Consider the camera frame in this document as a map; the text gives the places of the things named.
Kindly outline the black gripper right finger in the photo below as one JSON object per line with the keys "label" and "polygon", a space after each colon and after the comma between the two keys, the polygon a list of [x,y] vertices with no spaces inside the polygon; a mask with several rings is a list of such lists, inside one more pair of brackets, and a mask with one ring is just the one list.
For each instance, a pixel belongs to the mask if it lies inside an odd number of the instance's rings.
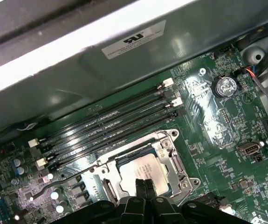
{"label": "black gripper right finger", "polygon": [[242,224],[244,220],[209,204],[188,201],[178,207],[155,193],[153,181],[146,179],[145,190],[155,224]]}

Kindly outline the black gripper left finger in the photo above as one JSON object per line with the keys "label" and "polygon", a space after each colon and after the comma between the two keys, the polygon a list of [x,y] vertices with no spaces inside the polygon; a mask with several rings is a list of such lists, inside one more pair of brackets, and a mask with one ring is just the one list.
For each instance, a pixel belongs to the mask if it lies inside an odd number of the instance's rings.
{"label": "black gripper left finger", "polygon": [[99,201],[56,222],[58,224],[143,224],[147,181],[136,179],[135,185],[137,195],[121,198],[118,205],[110,201]]}

